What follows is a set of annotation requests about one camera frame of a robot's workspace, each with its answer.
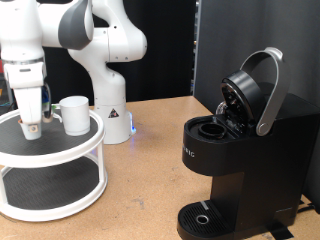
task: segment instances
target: pod coffee machine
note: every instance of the pod coffee machine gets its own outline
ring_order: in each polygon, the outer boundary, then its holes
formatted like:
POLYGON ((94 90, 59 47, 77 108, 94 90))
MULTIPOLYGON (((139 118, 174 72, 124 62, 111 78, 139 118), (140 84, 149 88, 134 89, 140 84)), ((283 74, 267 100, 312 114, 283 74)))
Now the pod coffee machine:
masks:
POLYGON ((258 51, 224 78, 225 101, 214 116, 184 126, 184 164, 213 176, 210 199, 182 208, 184 240, 236 240, 270 231, 292 237, 320 122, 320 110, 287 93, 290 70, 276 48, 258 51), (271 58, 275 84, 257 84, 253 69, 271 58))

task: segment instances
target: table surface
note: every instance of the table surface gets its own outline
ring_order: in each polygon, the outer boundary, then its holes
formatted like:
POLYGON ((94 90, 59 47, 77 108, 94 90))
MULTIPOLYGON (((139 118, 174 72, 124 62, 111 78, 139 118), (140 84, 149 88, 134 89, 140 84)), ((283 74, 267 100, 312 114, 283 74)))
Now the table surface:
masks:
MULTIPOLYGON (((209 199, 211 189, 211 177, 182 163, 183 126, 190 118, 211 113, 193 97, 134 102, 127 108, 137 133, 125 143, 105 145, 109 182, 97 202, 51 222, 1 215, 0 239, 181 239, 176 230, 179 210, 209 199)), ((319 239, 319 226, 320 216, 307 211, 298 214, 289 229, 295 239, 313 240, 319 239)), ((266 233, 250 239, 273 238, 266 233)))

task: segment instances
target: white stand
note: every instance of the white stand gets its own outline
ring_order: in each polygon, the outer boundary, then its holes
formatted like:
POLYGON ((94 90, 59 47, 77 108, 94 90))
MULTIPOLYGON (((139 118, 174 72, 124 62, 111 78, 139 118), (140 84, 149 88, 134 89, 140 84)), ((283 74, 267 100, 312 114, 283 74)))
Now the white stand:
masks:
MULTIPOLYGON (((10 112, 0 117, 0 124, 9 119, 19 115, 19 110, 10 112)), ((94 119, 98 124, 98 131, 88 141, 57 153, 38 155, 38 156, 21 156, 5 154, 0 152, 0 164, 6 166, 2 169, 0 174, 0 211, 5 215, 32 222, 49 221, 64 218, 75 214, 94 203, 100 195, 104 192, 107 185, 107 172, 104 167, 103 158, 103 143, 104 126, 102 119, 93 111, 90 111, 91 120, 94 119), (93 155, 92 150, 97 148, 97 156, 93 155), (71 204, 48 210, 26 210, 20 209, 8 204, 6 195, 6 186, 3 178, 13 168, 42 168, 53 165, 59 165, 78 159, 81 156, 92 160, 97 164, 99 169, 99 183, 97 186, 85 197, 71 204)))

